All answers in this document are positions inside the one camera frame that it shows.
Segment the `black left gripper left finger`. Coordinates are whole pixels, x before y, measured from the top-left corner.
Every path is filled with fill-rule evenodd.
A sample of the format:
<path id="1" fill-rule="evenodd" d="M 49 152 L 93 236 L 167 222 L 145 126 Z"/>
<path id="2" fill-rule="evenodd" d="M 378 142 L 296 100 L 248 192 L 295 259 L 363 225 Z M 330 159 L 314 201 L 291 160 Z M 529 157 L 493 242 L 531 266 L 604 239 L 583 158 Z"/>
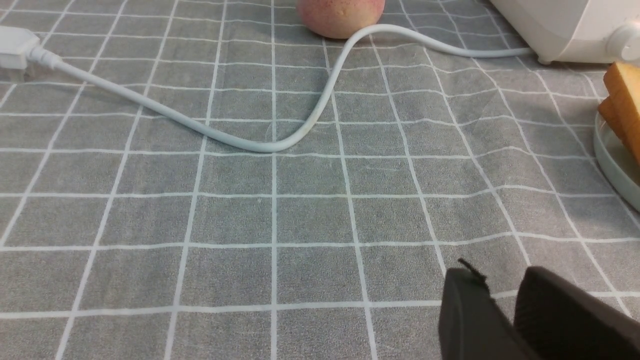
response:
<path id="1" fill-rule="evenodd" d="M 490 295 L 487 277 L 464 259 L 445 274 L 438 335 L 443 360 L 539 360 Z"/>

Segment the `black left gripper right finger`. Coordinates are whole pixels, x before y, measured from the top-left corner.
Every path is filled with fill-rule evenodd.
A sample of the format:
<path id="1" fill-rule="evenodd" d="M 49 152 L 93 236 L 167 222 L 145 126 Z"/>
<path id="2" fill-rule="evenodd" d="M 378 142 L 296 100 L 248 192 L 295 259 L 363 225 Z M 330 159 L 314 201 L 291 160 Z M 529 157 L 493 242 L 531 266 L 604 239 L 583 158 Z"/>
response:
<path id="1" fill-rule="evenodd" d="M 637 360 L 640 325 L 542 266 L 525 271 L 513 326 L 544 360 Z"/>

